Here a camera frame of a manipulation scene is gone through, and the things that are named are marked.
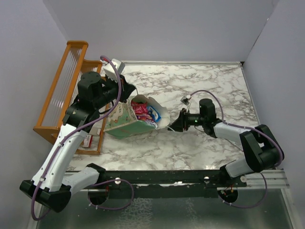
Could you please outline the red snack packet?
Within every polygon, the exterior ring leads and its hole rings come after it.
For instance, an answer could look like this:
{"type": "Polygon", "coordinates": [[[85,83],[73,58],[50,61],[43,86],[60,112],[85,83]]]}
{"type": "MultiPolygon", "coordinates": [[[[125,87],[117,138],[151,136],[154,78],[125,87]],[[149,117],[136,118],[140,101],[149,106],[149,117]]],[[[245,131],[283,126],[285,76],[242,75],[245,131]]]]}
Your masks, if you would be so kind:
{"type": "Polygon", "coordinates": [[[147,103],[131,101],[131,106],[136,115],[148,114],[147,103]]]}

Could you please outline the green illustrated paper bag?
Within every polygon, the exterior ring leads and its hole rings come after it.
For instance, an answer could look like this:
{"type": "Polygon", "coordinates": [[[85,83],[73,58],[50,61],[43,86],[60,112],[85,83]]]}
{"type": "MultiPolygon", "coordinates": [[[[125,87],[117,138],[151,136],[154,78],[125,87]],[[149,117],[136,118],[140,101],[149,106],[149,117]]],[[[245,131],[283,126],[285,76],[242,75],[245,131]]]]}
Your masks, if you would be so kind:
{"type": "Polygon", "coordinates": [[[107,117],[104,132],[118,139],[123,139],[132,135],[166,128],[170,122],[170,114],[165,106],[161,106],[153,97],[138,94],[131,96],[125,103],[118,103],[107,117]],[[147,103],[147,106],[153,106],[161,115],[161,120],[157,123],[138,120],[131,106],[132,100],[147,103]]]}

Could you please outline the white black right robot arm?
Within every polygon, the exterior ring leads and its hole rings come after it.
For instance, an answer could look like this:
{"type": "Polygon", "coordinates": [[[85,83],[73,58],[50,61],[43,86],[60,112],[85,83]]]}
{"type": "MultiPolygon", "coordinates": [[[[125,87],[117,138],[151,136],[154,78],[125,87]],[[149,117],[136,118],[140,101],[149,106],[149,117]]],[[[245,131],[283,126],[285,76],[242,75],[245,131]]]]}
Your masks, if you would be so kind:
{"type": "Polygon", "coordinates": [[[241,144],[244,157],[220,168],[219,181],[225,187],[232,185],[240,175],[259,173],[276,167],[284,159],[284,153],[268,126],[259,125],[253,128],[226,123],[216,117],[211,99],[199,101],[198,114],[192,114],[183,108],[168,130],[183,132],[190,126],[201,126],[210,137],[241,144]]]}

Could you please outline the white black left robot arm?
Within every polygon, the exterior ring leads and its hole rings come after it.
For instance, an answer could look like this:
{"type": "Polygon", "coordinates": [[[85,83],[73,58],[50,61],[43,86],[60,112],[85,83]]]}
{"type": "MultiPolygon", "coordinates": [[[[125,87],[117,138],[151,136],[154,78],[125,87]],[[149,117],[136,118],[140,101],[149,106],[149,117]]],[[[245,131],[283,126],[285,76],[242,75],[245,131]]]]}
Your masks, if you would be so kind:
{"type": "Polygon", "coordinates": [[[78,94],[68,107],[55,144],[39,171],[30,180],[22,181],[20,190],[54,212],[61,212],[72,195],[85,187],[101,188],[106,181],[105,169],[91,163],[82,171],[64,178],[66,169],[81,142],[93,125],[103,116],[99,110],[111,102],[126,102],[136,87],[123,75],[117,80],[102,78],[97,72],[87,72],[77,84],[78,94]]]}

